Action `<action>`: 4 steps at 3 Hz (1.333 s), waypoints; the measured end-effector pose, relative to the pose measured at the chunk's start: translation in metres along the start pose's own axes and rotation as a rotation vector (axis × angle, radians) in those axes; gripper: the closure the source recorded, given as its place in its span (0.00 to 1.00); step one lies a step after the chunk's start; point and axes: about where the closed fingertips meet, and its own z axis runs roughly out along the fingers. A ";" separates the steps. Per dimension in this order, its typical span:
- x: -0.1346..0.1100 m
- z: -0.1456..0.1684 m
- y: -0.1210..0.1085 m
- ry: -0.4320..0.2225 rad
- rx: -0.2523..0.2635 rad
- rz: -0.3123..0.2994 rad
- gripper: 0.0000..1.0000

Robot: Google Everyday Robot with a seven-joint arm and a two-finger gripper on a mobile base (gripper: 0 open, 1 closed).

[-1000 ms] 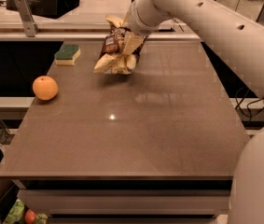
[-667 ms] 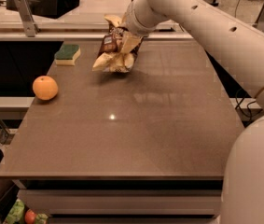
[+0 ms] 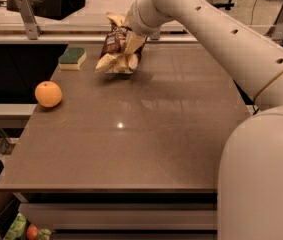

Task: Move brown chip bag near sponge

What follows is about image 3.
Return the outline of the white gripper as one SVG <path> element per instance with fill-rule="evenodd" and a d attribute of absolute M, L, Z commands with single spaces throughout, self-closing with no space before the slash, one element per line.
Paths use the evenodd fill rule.
<path fill-rule="evenodd" d="M 127 33 L 124 53 L 133 54 L 144 44 L 144 37 L 153 36 L 160 31 L 159 14 L 152 1 L 136 0 L 127 13 L 127 25 L 132 31 Z"/>

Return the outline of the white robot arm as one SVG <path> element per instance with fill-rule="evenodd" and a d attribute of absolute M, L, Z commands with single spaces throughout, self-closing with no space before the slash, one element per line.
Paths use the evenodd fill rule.
<path fill-rule="evenodd" d="M 283 47 L 206 0 L 137 0 L 128 13 L 143 36 L 170 21 L 182 24 L 253 104 L 221 156 L 218 240 L 283 240 Z"/>

